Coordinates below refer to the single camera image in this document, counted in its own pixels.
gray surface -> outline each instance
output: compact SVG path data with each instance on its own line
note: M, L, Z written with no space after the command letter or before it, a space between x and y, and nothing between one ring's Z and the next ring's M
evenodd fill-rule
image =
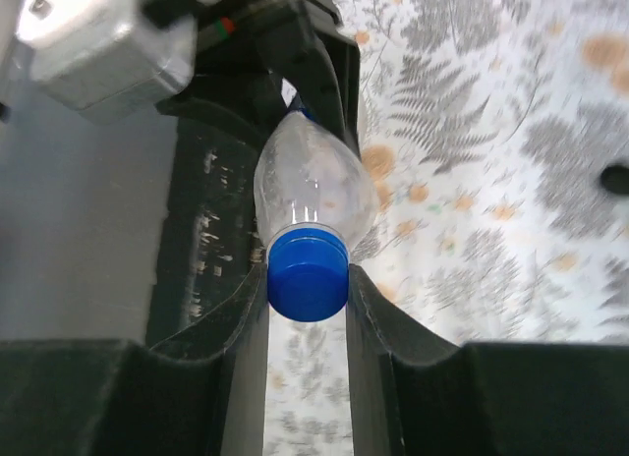
M0 102L7 103L9 73L16 46L15 31L23 0L0 0Z
M0 161L0 339L143 339L176 119L26 94Z

blue bottle cap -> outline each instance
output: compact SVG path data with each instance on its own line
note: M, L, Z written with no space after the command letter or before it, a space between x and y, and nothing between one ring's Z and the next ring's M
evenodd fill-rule
M279 237L268 255L268 301L296 321L325 320L349 294L349 255L335 235L298 228Z
M291 100L291 103L288 106L288 111L289 112L301 112L302 114L304 114L306 116L307 119L316 122L315 117L313 117L313 115L310 113L310 111L306 108L306 106L304 105L304 102L302 102L302 98L299 96L299 94L295 94L295 97L293 97L293 100Z

plastic bottle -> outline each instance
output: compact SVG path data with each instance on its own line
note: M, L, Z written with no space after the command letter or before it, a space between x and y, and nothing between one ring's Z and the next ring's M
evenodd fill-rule
M336 314L348 299L350 252L377 212L375 188L361 161L294 111L266 143L254 182L269 302L297 321Z

patterned tablecloth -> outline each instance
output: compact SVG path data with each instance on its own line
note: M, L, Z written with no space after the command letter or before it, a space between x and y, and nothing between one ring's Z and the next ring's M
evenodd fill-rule
M629 0L336 0L380 215L354 254L439 335L629 342ZM344 314L272 314L265 455L351 455Z

fern leaf pattern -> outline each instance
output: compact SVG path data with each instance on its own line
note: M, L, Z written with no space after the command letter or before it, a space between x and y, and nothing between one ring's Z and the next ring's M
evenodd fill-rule
M429 295L452 314L457 343L488 338L563 340L578 326L556 308L569 293L556 285L535 257L526 271L500 231L478 230L467 240L464 267L439 269Z
M426 151L421 163L437 163L435 174L447 173L463 163L479 161L474 148L493 140L496 134L470 135L486 109L487 99L468 112L453 112L452 106L470 97L474 78L457 85L461 68L449 62L432 65L428 58L407 55L393 91L390 119L402 122L393 135Z
M411 0L416 15L402 35L417 51L450 41L458 54L483 48L498 36L498 11L489 0Z
M580 0L573 6L576 12L606 13L626 18L629 0Z
M530 56L522 63L522 74L516 82L522 87L522 97L509 97L508 104L513 111L515 127L505 143L510 142L520 131L528 117L534 116L540 109L546 107L549 94L546 87L552 78L552 73L543 70L544 56L547 52L543 40L536 32L525 38L525 46Z
M608 283L605 290L609 297L600 308L611 315L600 322L610 334L601 340L604 343L629 343L629 263L617 257L605 265Z
M378 226L374 225L363 241L352 251L352 262L360 264L365 259L375 257L379 253L378 230Z
M623 108L603 102L582 103L577 113L574 124L554 116L533 124L522 151L543 169L537 192L556 212L550 227L572 238L602 237L615 221L614 203L591 179L629 154L629 121Z
M606 345L629 345L629 333L612 333L604 336L599 342Z

